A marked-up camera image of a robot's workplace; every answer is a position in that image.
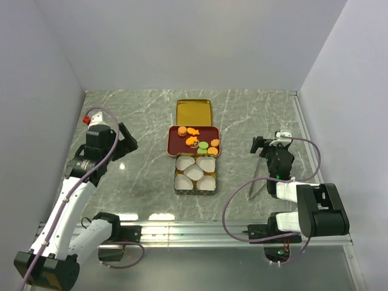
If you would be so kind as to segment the green round macaron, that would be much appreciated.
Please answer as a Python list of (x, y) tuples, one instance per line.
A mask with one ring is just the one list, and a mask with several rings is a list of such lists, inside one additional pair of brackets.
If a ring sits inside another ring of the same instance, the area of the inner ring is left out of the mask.
[(205, 141), (201, 141), (198, 143), (197, 153), (206, 154), (208, 148), (209, 148), (209, 144)]

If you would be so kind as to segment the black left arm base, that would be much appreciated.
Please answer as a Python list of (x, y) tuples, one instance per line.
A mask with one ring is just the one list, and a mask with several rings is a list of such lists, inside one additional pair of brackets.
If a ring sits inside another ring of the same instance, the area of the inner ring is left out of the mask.
[(120, 262), (126, 249), (139, 248), (141, 226), (121, 226), (114, 234), (98, 247), (98, 258), (105, 263)]

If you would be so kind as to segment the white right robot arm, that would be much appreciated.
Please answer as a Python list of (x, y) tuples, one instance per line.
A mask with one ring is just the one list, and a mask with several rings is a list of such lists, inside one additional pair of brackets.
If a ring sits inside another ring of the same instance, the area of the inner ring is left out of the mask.
[(306, 179), (291, 177), (295, 157), (289, 147), (294, 140), (289, 133), (276, 132), (273, 139), (257, 136), (252, 141), (250, 152), (261, 149), (259, 156), (266, 160), (270, 178), (266, 181), (268, 194), (296, 204), (294, 212), (270, 215), (269, 239), (280, 242), (288, 233), (307, 238), (348, 235), (350, 222), (336, 185), (310, 184)]

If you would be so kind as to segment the orange round waffle cookie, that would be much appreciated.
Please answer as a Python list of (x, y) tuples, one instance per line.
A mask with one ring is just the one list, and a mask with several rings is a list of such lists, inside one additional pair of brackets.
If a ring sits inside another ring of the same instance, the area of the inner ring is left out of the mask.
[(210, 154), (210, 155), (215, 155), (215, 156), (217, 156), (218, 153), (219, 153), (219, 151), (218, 151), (218, 149), (217, 149), (216, 147), (209, 147), (209, 148), (207, 149), (207, 153)]

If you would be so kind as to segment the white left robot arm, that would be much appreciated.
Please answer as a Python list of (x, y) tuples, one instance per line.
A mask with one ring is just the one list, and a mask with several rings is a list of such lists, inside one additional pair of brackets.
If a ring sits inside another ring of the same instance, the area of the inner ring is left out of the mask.
[(44, 229), (28, 252), (18, 252), (14, 266), (26, 285), (52, 290), (71, 290), (81, 264), (101, 244), (117, 244), (120, 251), (131, 244), (123, 233), (118, 215), (100, 212), (89, 226), (72, 239), (78, 218), (109, 162), (138, 148), (123, 123), (113, 130), (105, 122), (90, 122), (85, 143), (68, 162), (58, 200)]

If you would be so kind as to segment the orange fish cookie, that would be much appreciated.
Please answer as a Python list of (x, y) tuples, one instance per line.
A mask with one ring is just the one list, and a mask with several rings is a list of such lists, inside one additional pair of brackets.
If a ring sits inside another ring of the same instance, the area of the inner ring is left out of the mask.
[(196, 147), (199, 143), (197, 136), (190, 136), (186, 139), (186, 146), (188, 147)]
[(198, 135), (199, 135), (199, 130), (194, 129), (194, 128), (192, 128), (192, 127), (188, 127), (188, 128), (187, 128), (187, 133), (188, 133), (189, 135), (192, 135), (192, 136), (198, 136)]

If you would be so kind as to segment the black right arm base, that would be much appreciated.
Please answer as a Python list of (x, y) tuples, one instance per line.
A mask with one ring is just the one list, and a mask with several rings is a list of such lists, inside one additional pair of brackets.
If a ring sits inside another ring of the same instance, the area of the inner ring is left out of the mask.
[[(285, 232), (279, 231), (276, 226), (269, 227), (267, 224), (249, 224), (245, 233), (248, 234), (248, 239), (263, 239), (285, 234)], [(301, 242), (302, 237), (300, 235), (264, 241), (264, 255), (269, 262), (285, 263), (291, 256), (290, 245)]]

